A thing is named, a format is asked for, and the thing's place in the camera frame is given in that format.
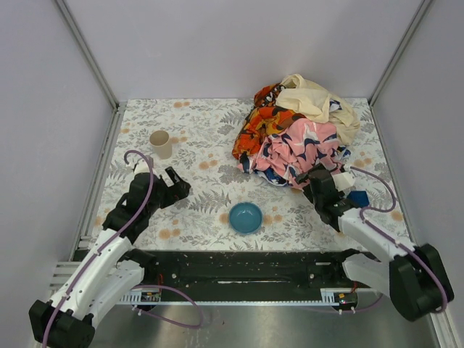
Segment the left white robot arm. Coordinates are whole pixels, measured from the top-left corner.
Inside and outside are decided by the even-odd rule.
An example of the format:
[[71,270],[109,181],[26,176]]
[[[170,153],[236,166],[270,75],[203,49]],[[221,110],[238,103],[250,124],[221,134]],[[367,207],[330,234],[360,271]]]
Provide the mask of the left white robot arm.
[[157,258],[134,247],[158,209],[185,199],[191,190],[172,168],[173,184],[149,170],[138,172],[103,222],[75,272],[48,301],[29,309],[33,337],[44,347],[88,347],[101,319],[137,286],[160,281]]

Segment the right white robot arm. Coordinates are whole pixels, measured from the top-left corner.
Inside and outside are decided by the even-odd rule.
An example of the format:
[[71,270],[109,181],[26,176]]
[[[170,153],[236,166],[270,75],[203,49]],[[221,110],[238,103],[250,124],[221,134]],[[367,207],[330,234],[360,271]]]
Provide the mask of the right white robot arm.
[[351,173],[333,175],[316,165],[295,181],[325,224],[373,255],[346,253],[342,267],[349,280],[390,298],[408,321],[446,310],[455,295],[438,250],[430,244],[417,246],[409,239],[396,239],[370,222],[365,216],[372,208],[367,199],[345,193],[355,183]]

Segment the pink patterned cloth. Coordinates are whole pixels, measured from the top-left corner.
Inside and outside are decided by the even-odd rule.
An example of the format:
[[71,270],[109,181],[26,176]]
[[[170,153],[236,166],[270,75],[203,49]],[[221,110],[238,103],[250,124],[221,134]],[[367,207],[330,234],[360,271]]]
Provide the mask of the pink patterned cloth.
[[275,186],[301,190],[297,176],[316,165],[323,165],[332,174],[341,172],[339,140],[330,123],[297,120],[279,134],[266,136],[256,154],[239,160],[238,169],[256,174]]

